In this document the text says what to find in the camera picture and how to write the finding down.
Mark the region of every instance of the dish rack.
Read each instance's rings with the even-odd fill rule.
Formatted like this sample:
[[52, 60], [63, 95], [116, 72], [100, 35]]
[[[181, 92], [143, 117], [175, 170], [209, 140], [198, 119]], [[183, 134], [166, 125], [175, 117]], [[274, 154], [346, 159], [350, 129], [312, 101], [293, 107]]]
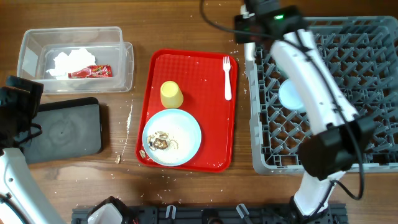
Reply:
[[[398, 172], [398, 21], [394, 17], [307, 17], [320, 55], [349, 102], [371, 116], [376, 131], [363, 156], [366, 172]], [[277, 93], [285, 78], [268, 50], [246, 60], [251, 97], [253, 167], [259, 174], [304, 171], [301, 142], [311, 138], [308, 116], [284, 108]], [[354, 164], [350, 171], [358, 171]]]

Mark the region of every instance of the red tray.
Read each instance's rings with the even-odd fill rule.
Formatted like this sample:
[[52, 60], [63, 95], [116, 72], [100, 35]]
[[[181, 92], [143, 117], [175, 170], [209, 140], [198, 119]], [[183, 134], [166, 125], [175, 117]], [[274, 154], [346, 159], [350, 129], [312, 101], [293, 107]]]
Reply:
[[148, 120], [164, 110], [160, 102], [160, 86], [163, 82], [175, 81], [184, 96], [179, 108], [190, 113], [199, 123], [201, 145], [197, 154], [187, 163], [174, 169], [205, 172], [222, 172], [227, 169], [232, 158], [236, 83], [238, 64], [231, 61], [232, 100], [225, 100], [223, 57], [226, 54], [194, 52], [187, 50], [161, 49], [155, 52], [150, 61], [144, 104], [136, 144], [136, 157], [147, 166], [164, 167], [139, 151], [142, 145], [142, 132]]

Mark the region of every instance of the white plate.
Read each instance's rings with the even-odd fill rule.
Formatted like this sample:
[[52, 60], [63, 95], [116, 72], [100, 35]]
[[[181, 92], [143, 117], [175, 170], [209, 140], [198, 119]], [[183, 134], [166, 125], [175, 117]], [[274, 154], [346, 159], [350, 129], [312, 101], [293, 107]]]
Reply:
[[[163, 131], [178, 143], [178, 149], [151, 150], [148, 136]], [[142, 143], [147, 155], [163, 166], [179, 166], [194, 157], [201, 143], [201, 131], [196, 119], [189, 113], [168, 109], [150, 118], [142, 133]]]

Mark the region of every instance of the wooden table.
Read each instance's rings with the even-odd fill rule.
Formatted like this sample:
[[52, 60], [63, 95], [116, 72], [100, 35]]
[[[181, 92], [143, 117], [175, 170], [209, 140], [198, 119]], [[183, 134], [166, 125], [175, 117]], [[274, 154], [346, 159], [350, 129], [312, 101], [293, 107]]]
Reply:
[[[250, 101], [248, 81], [243, 75], [243, 46], [229, 40], [233, 35], [205, 24], [193, 0], [132, 0], [97, 3], [48, 3], [0, 5], [0, 81], [15, 75], [22, 37], [28, 29], [50, 27], [119, 26], [123, 38], [134, 46], [134, 88], [129, 93], [43, 96], [42, 102], [86, 96], [102, 104], [105, 149], [95, 156], [54, 161], [30, 166], [40, 188], [66, 222], [72, 209], [96, 205], [113, 195], [128, 205], [159, 205], [181, 200], [189, 206], [287, 203], [298, 189], [301, 176], [260, 176], [251, 162], [249, 132]], [[396, 1], [317, 1], [285, 0], [283, 6], [297, 4], [306, 16], [398, 17]], [[232, 25], [242, 1], [208, 1], [207, 14], [226, 26]], [[239, 59], [238, 101], [234, 133], [233, 162], [220, 174], [156, 169], [140, 166], [134, 155], [138, 121], [144, 98], [150, 56], [161, 48], [230, 53]], [[122, 162], [115, 164], [126, 139], [126, 120], [132, 107], [129, 139]], [[358, 175], [342, 180], [358, 191]], [[398, 213], [398, 174], [366, 175], [366, 191], [360, 202], [351, 200], [341, 189], [331, 200], [347, 203], [350, 223], [396, 223]]]

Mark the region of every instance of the candy wrapper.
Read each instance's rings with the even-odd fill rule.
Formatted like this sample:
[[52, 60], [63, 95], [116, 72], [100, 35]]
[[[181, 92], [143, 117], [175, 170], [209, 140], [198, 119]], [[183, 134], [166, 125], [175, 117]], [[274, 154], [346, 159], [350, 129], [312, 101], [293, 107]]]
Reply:
[[112, 77], [110, 65], [90, 65], [80, 71], [68, 73], [69, 78], [109, 78]]

